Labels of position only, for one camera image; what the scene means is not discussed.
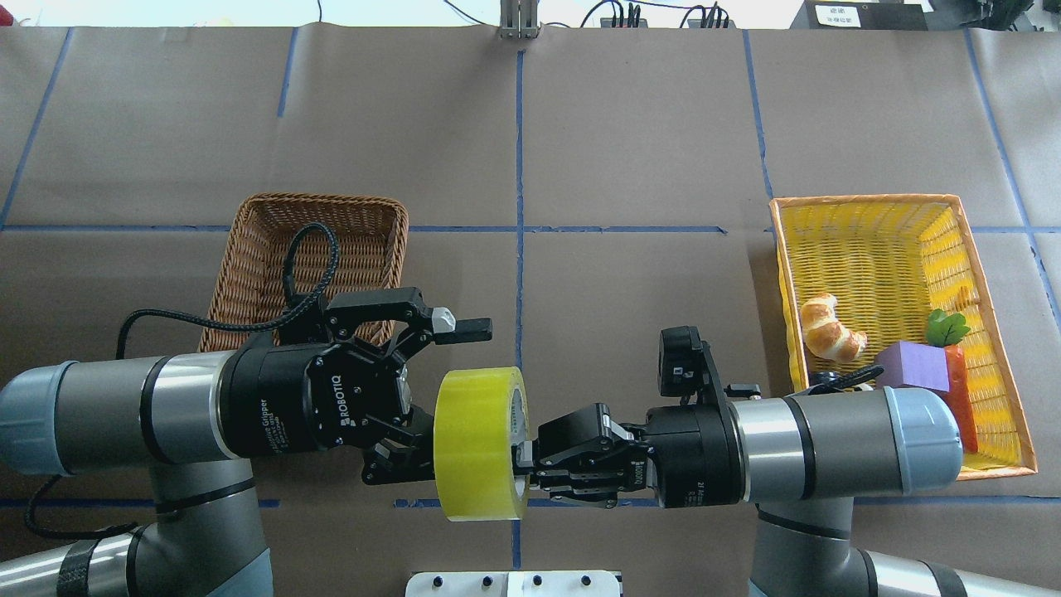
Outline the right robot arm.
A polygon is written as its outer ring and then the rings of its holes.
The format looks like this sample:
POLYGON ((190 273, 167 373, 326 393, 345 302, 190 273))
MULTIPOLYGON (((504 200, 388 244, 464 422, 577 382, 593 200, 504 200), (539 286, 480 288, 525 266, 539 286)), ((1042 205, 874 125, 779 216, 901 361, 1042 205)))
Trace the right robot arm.
POLYGON ((954 416, 925 390, 729 400, 705 391, 640 425, 593 404, 511 451, 530 487, 569 505, 615 507, 650 488, 659 507, 755 506, 750 596, 1049 596, 1051 590, 865 551, 856 498, 904 498, 957 480, 954 416))

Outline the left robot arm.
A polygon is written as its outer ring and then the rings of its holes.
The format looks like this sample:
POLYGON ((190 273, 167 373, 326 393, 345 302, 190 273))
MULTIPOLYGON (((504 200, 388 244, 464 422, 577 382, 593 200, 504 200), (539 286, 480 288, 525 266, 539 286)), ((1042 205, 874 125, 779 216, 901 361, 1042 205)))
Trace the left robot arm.
POLYGON ((276 345, 63 362, 2 389, 2 461, 52 478, 145 466, 156 521, 37 534, 68 546, 2 564, 4 596, 272 596, 253 457, 364 451, 386 482, 433 476, 431 419, 408 359, 428 345, 485 343, 417 288, 338 294, 276 345))

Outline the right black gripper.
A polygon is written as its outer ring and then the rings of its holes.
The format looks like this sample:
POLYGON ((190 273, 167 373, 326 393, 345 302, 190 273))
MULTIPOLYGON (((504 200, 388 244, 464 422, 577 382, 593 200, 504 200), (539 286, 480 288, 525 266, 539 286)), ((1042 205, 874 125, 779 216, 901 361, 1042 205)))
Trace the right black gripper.
POLYGON ((620 507, 622 495, 642 490, 656 490, 661 507, 743 497, 735 424, 719 405, 653 408, 643 435, 615 422, 605 404, 586 405, 538 425, 534 439, 514 447, 514 466, 542 469, 530 473, 530 487, 560 505, 620 507), (651 455, 653 464, 624 466, 651 455), (621 466, 606 464, 613 459, 621 466))

